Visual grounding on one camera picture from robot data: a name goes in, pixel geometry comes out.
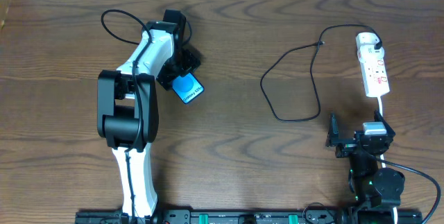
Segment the white power strip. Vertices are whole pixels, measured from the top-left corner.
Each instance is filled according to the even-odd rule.
[[[360,33],[356,36],[362,80],[368,97],[379,97],[390,92],[384,62],[384,47],[375,50],[378,42],[379,38],[374,33]]]

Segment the wooden table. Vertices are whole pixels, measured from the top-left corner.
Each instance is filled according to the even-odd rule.
[[[72,223],[79,209],[116,209],[121,181],[96,130],[96,79],[135,46],[101,26],[119,8],[144,21],[183,11],[194,30],[205,93],[183,105],[157,86],[160,129],[151,151],[160,204],[195,209],[300,209],[318,201],[345,206],[348,161],[324,147],[329,113],[351,136],[377,109],[366,98],[355,36],[324,35],[314,77],[322,113],[280,123],[259,88],[286,50],[315,42],[335,24],[373,26],[384,40],[391,92],[386,120],[397,132],[386,158],[444,184],[444,0],[12,0],[0,34],[0,222]],[[140,26],[121,15],[107,23],[139,41]],[[264,81],[281,117],[316,112],[309,79],[313,49],[292,53]],[[424,216],[432,183],[405,172],[402,207]],[[433,223],[444,221],[442,205]]]

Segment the blue object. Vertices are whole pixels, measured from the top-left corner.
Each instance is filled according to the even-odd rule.
[[[202,94],[204,88],[193,74],[187,74],[185,77],[178,76],[173,81],[173,90],[183,103],[189,103]]]

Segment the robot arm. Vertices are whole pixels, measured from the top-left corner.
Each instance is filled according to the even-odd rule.
[[[157,204],[157,194],[151,175],[150,149],[157,134],[159,114],[155,93],[155,80],[165,89],[171,89],[173,81],[194,71],[200,62],[189,51],[182,50],[186,19],[179,11],[167,10],[164,21],[150,21],[147,27],[152,36],[142,32],[142,40],[130,58],[116,71],[102,71],[98,79],[97,130],[119,164],[123,187],[123,213],[132,214],[134,200],[138,217],[152,216]],[[137,83],[133,81],[133,61],[140,56],[137,66]],[[139,103],[135,97],[139,86],[143,115],[139,116]],[[134,107],[117,105],[116,99],[131,98]],[[139,119],[142,119],[142,135],[136,141]],[[134,144],[129,151],[125,150]],[[131,183],[128,179],[130,170]],[[131,199],[130,188],[134,199]]]

